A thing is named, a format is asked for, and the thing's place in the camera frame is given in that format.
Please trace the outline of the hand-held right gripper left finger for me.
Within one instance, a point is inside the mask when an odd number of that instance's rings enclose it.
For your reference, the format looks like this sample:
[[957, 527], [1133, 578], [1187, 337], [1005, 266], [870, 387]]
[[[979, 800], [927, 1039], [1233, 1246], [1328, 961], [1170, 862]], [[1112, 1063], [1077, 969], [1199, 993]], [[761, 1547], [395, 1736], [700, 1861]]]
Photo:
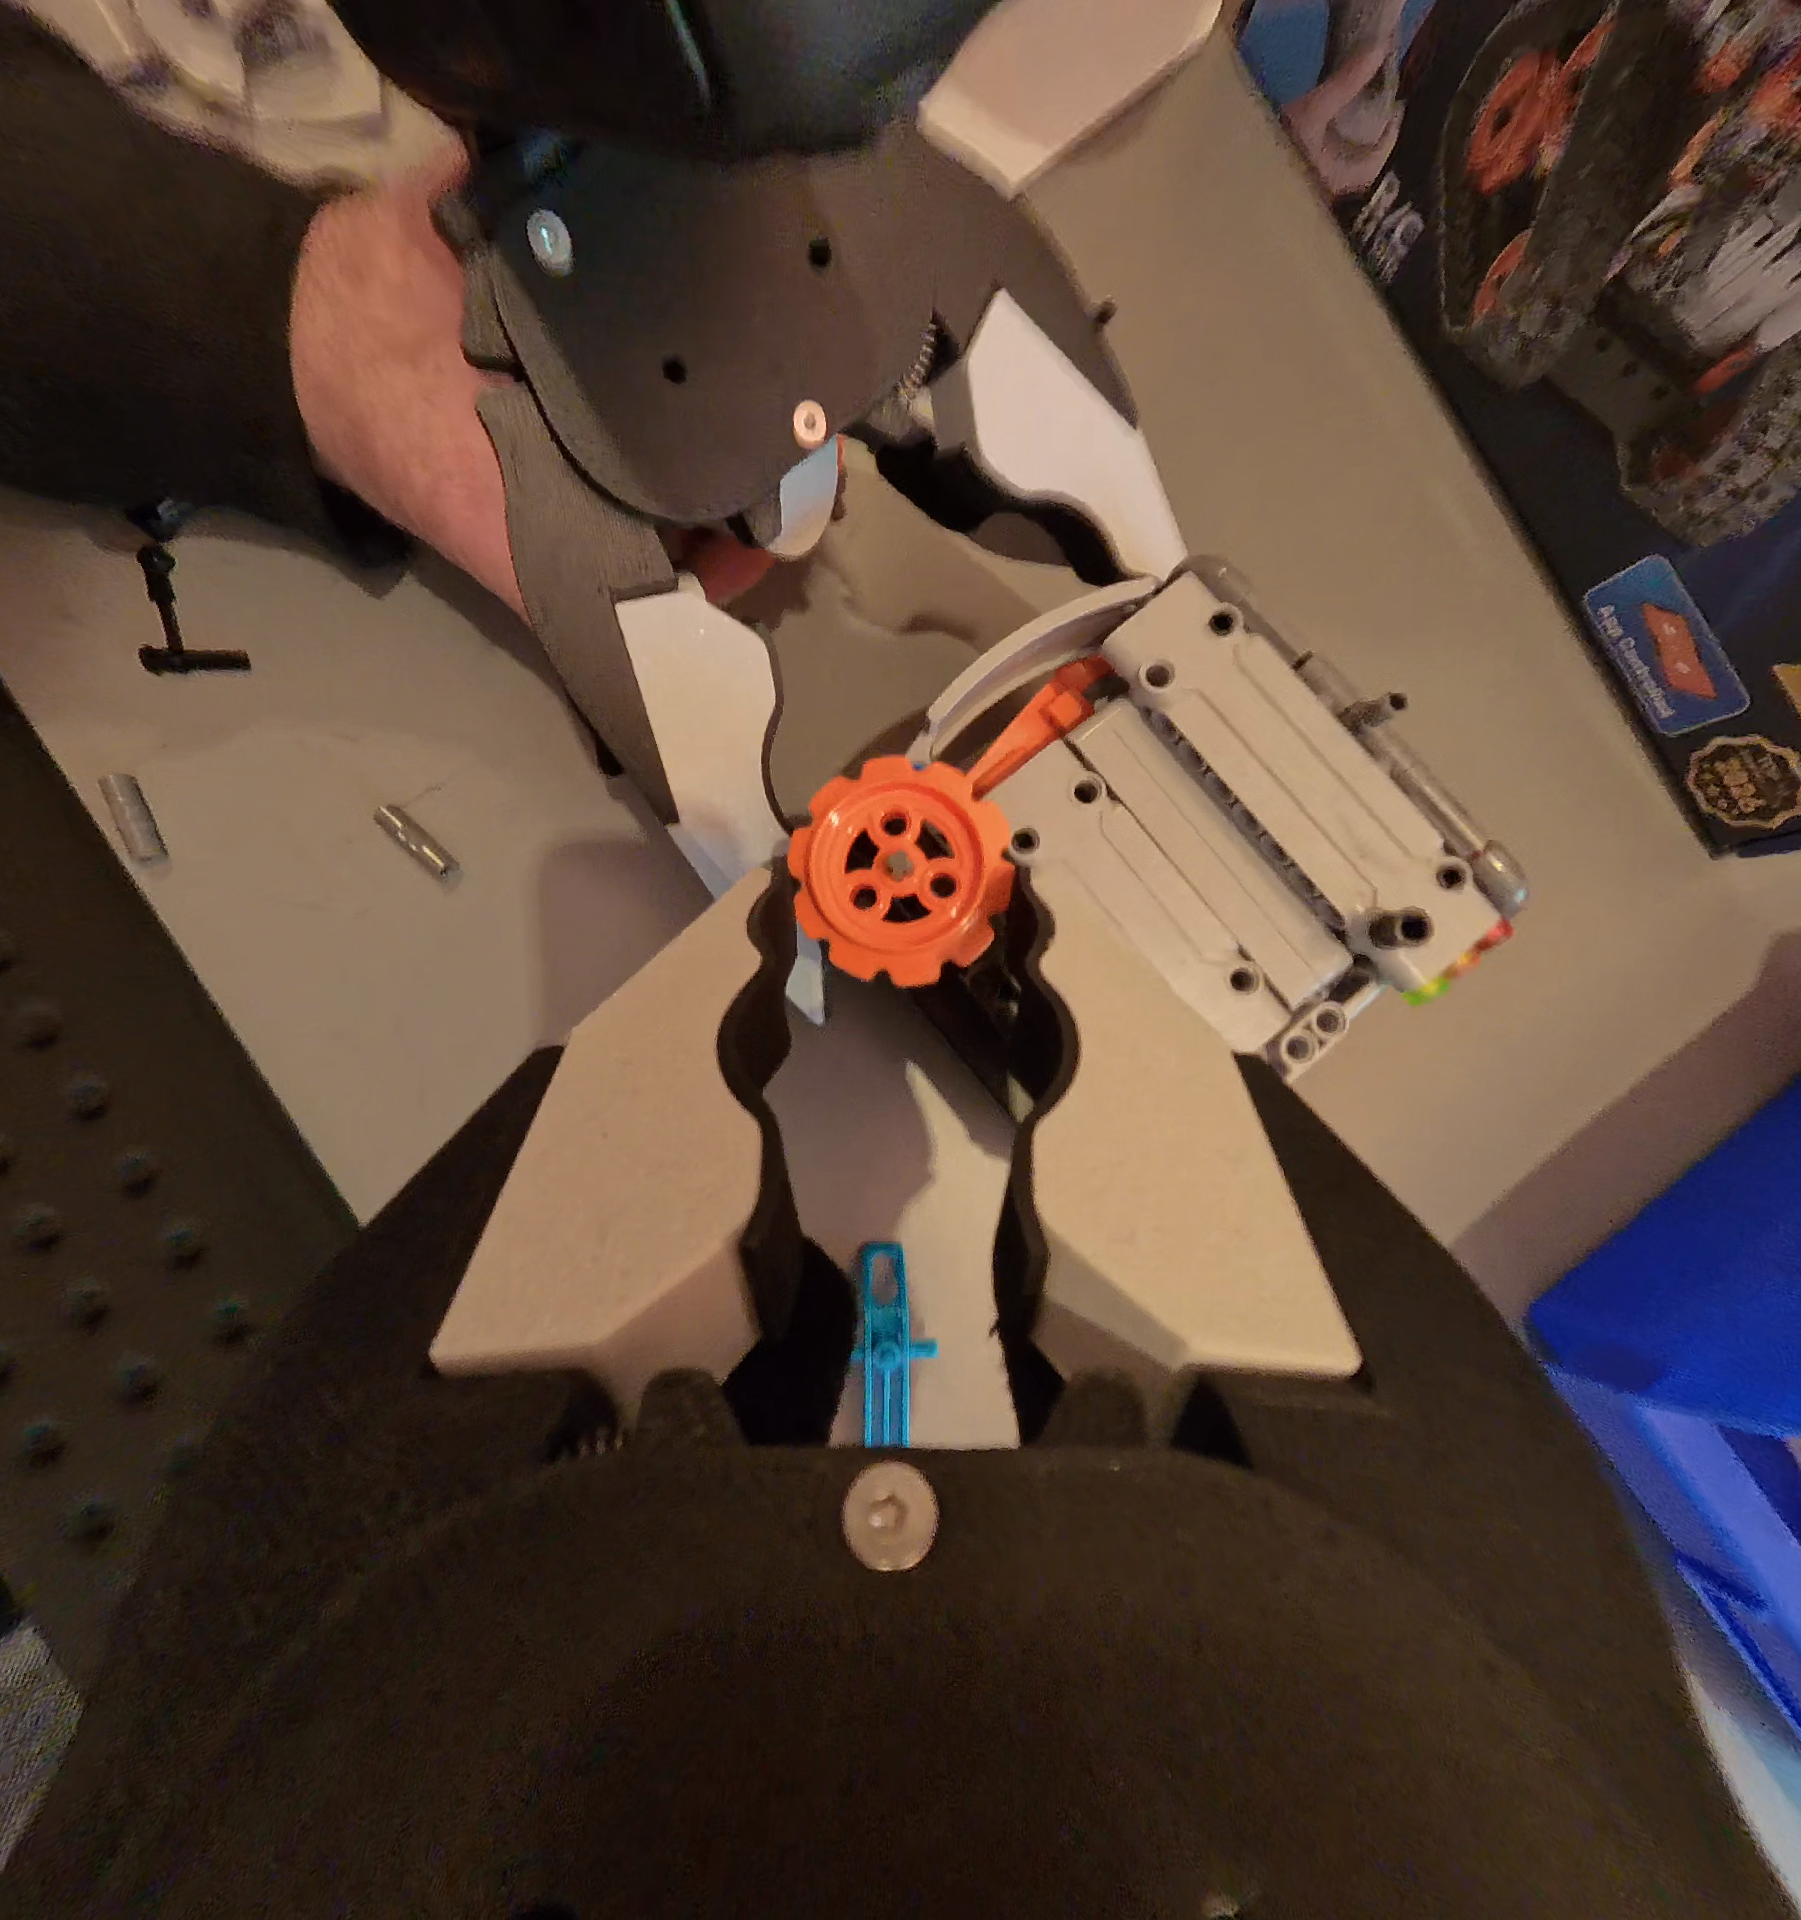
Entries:
[[631, 1411], [783, 1341], [806, 1240], [768, 1083], [791, 876], [751, 874], [568, 1035], [433, 1336], [445, 1377], [580, 1371]]

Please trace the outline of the grey building-block robot model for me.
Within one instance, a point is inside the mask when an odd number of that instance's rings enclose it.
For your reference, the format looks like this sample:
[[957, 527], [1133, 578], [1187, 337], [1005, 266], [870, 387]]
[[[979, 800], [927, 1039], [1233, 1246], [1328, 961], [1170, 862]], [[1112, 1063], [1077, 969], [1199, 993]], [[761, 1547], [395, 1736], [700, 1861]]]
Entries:
[[1379, 995], [1502, 945], [1515, 856], [1394, 720], [1216, 563], [1097, 587], [979, 655], [899, 757], [997, 803], [1014, 878], [1072, 883], [1236, 1053], [1291, 1083]]

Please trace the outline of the blue plastic bin with bags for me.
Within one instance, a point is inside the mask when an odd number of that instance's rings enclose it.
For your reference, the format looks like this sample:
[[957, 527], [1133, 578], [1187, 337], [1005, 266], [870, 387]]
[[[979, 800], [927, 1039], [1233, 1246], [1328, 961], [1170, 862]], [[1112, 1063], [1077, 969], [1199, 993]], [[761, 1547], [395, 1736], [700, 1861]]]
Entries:
[[1801, 1742], [1801, 1075], [1543, 1293], [1528, 1331]]

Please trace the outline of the blue plastic separator tool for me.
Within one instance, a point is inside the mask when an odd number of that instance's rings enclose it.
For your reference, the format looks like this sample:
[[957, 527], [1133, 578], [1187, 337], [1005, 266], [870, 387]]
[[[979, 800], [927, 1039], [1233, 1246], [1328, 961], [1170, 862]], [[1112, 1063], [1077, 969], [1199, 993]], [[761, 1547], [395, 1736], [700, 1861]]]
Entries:
[[899, 1243], [866, 1243], [858, 1255], [858, 1336], [855, 1367], [863, 1379], [863, 1443], [868, 1450], [913, 1446], [914, 1367], [940, 1347], [914, 1331], [905, 1253]]

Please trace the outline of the person's left hand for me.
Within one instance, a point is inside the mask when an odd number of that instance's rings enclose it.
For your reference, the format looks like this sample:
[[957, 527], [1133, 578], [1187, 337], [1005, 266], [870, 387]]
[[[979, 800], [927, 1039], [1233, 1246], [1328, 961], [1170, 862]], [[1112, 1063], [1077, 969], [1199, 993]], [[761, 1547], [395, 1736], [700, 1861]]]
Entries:
[[496, 377], [463, 355], [463, 272], [433, 223], [463, 176], [446, 150], [318, 210], [294, 278], [291, 377], [323, 473], [525, 613], [477, 414]]

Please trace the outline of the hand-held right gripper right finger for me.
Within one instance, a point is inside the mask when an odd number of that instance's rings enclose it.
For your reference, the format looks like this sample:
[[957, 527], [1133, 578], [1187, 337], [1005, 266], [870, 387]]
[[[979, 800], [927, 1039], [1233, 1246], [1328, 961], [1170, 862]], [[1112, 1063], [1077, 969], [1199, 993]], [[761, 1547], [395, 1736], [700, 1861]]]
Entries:
[[1235, 1051], [1077, 886], [1018, 886], [995, 1330], [1023, 1421], [1117, 1376], [1357, 1379], [1362, 1352]]

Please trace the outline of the black axle connector part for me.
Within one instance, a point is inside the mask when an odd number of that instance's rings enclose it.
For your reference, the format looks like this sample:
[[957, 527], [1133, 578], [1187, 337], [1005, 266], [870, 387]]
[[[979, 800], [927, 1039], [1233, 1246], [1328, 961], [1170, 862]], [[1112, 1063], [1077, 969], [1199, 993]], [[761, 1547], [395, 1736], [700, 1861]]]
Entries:
[[129, 512], [139, 543], [136, 563], [160, 626], [163, 642], [144, 643], [139, 660], [152, 675], [180, 678], [205, 673], [247, 673], [252, 657], [239, 649], [192, 646], [179, 616], [179, 599], [173, 581], [176, 559], [173, 541], [186, 529], [194, 508], [176, 499], [163, 496]]

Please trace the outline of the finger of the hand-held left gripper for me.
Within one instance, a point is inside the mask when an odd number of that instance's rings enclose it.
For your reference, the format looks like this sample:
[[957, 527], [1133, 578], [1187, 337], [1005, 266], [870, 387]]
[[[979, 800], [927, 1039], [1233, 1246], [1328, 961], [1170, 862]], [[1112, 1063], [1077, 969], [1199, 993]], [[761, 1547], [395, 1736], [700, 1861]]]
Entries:
[[928, 387], [933, 441], [1020, 507], [1074, 508], [1121, 575], [1170, 578], [1188, 559], [1143, 427], [1081, 370], [1009, 291]]
[[676, 852], [721, 900], [791, 840], [768, 777], [781, 715], [771, 643], [692, 573], [620, 603], [618, 616], [654, 753], [633, 782]]

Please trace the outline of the dark blue robot kit box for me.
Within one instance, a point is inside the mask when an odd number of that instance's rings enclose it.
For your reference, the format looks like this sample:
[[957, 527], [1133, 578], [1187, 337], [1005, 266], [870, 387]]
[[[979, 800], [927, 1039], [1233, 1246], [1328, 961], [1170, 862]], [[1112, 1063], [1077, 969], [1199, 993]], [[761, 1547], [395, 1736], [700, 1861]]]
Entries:
[[1801, 2], [1233, 36], [1697, 836], [1801, 852]]

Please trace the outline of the black dimpled chair seat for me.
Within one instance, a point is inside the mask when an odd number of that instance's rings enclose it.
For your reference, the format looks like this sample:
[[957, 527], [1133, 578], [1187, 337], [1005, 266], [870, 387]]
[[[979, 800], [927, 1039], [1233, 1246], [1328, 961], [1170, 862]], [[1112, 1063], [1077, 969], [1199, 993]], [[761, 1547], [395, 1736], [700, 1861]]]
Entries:
[[76, 1692], [253, 1352], [353, 1229], [0, 681], [0, 1582]]

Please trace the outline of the orange sprocket wheel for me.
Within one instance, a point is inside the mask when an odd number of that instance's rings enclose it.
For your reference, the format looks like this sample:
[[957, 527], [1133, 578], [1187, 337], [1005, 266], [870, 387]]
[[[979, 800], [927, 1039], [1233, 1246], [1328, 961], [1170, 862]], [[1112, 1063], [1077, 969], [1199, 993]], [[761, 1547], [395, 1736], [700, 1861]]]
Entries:
[[1012, 829], [946, 763], [874, 757], [791, 834], [793, 919], [855, 979], [933, 986], [977, 961], [1014, 891]]

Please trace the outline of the person's left forearm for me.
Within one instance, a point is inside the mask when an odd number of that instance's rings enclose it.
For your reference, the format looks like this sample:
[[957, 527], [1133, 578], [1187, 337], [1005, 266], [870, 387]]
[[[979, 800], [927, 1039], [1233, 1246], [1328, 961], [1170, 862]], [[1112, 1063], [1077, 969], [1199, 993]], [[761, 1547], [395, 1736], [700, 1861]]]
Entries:
[[233, 508], [359, 563], [406, 535], [324, 478], [288, 363], [323, 198], [173, 132], [0, 4], [0, 486]]

